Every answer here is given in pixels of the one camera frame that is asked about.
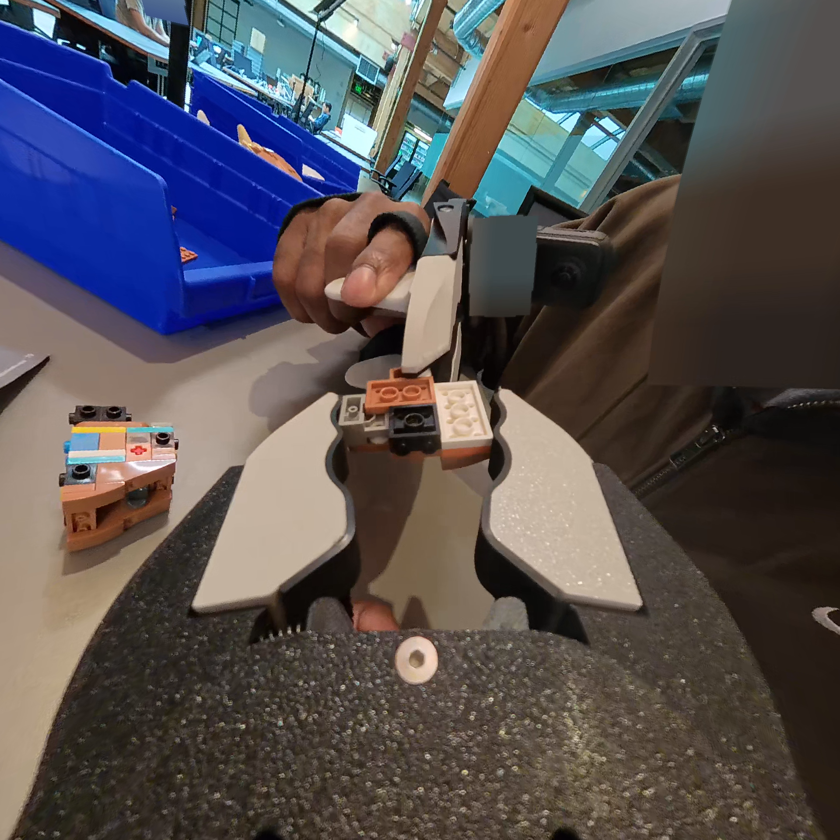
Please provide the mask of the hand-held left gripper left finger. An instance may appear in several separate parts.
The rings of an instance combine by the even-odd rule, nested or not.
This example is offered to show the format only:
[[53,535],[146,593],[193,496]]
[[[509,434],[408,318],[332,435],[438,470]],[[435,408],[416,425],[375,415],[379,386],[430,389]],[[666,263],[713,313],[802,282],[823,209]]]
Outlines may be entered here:
[[341,597],[358,577],[355,521],[339,395],[328,392],[272,432],[246,459],[192,609],[265,608]]

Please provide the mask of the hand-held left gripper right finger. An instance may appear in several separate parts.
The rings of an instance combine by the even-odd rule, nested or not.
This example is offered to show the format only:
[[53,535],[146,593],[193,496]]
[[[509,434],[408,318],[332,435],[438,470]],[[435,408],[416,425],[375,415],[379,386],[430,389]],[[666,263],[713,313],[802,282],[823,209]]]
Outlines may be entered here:
[[590,456],[506,388],[493,408],[492,484],[480,521],[489,547],[567,603],[640,610],[643,599]]

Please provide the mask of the small brown brick assembly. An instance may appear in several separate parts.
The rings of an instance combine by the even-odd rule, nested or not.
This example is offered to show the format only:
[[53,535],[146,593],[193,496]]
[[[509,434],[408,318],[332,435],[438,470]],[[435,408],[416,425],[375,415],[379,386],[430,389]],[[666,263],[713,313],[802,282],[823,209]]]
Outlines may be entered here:
[[350,452],[387,452],[418,461],[438,458],[443,469],[478,464],[490,456],[489,398],[480,383],[461,376],[436,381],[429,369],[405,374],[395,356],[351,367],[353,392],[336,410]]

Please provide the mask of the grey desk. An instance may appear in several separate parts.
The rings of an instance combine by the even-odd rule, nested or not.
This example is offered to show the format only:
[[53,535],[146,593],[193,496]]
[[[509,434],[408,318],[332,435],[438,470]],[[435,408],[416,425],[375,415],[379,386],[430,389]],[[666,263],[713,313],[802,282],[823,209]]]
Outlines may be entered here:
[[[49,361],[2,412],[2,838],[27,801],[68,682],[141,564],[224,472],[323,393],[345,392],[361,340],[268,310],[170,337],[2,245],[2,347]],[[171,512],[67,553],[58,474],[76,404],[117,404],[180,438]],[[477,627],[480,467],[349,457],[362,569],[353,590],[403,628]]]

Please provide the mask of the person's right hand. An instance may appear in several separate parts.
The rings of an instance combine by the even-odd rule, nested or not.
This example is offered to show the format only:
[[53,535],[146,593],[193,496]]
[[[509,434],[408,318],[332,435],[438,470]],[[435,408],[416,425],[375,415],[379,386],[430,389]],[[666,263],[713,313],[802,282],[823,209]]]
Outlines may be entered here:
[[284,308],[302,323],[340,334],[361,323],[415,262],[412,237],[388,225],[369,238],[382,214],[404,213],[425,235],[431,220],[416,203],[368,192],[295,207],[277,241],[272,276]]

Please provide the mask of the person's left hand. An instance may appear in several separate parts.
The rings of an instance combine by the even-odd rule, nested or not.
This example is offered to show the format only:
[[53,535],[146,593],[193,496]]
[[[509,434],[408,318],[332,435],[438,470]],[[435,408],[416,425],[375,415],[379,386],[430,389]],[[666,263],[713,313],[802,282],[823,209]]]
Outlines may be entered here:
[[377,601],[355,601],[352,610],[353,628],[358,632],[398,632],[399,623],[396,621],[391,607]]

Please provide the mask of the multicoloured brick model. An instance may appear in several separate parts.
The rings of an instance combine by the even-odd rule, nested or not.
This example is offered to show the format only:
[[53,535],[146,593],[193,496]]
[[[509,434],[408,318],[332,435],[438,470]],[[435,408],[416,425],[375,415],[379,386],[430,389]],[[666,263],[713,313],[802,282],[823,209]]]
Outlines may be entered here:
[[69,414],[59,500],[66,550],[89,550],[167,513],[179,442],[170,422],[141,423],[126,406],[80,404]]

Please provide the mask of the blue plastic bin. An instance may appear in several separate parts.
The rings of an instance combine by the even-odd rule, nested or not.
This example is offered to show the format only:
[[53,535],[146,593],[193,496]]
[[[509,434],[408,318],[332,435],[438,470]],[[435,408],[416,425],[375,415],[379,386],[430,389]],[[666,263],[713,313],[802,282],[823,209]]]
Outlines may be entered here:
[[317,192],[356,192],[361,173],[358,164],[289,119],[275,115],[264,103],[194,70],[190,112],[197,115],[199,111],[214,129],[234,141],[238,140],[237,126],[242,125],[253,142],[277,152]]
[[[105,63],[1,27],[1,237],[162,334],[278,303],[314,191]],[[197,253],[183,265],[180,247]]]

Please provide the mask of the tan brick pile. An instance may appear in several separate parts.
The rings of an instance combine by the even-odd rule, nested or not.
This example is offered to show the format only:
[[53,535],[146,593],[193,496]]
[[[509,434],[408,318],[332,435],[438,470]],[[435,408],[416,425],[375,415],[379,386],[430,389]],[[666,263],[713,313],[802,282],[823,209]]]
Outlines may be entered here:
[[249,136],[244,125],[239,123],[237,125],[238,143],[249,151],[256,154],[261,160],[266,161],[276,168],[282,170],[292,178],[303,182],[305,179],[313,180],[321,184],[325,183],[325,179],[316,170],[312,169],[307,164],[301,166],[302,174],[292,166],[286,159],[272,149],[269,149],[255,141]]

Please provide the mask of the instruction booklet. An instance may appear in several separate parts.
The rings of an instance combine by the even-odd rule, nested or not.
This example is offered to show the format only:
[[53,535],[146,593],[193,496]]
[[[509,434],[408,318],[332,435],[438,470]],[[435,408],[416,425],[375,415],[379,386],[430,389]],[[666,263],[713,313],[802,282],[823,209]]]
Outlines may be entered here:
[[1,347],[1,413],[48,362],[45,353]]

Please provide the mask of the black floor lamp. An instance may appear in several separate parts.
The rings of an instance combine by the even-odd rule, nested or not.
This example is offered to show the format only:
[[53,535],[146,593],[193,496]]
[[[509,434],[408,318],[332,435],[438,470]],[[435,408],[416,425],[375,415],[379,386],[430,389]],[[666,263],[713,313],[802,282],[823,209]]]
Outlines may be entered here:
[[186,97],[187,65],[192,35],[193,1],[184,1],[185,22],[171,21],[169,69],[166,97],[179,109],[183,110]]

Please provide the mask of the silver spiral air duct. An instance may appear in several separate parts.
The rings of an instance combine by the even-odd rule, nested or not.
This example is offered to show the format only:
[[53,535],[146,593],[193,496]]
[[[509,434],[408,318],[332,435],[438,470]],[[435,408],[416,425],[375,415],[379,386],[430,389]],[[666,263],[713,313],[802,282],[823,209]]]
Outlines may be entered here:
[[[682,105],[701,100],[710,69],[711,59],[698,62],[675,92],[673,102]],[[526,92],[526,99],[543,111],[552,113],[639,109],[658,82],[659,78],[653,75],[575,91],[549,91],[531,87]]]

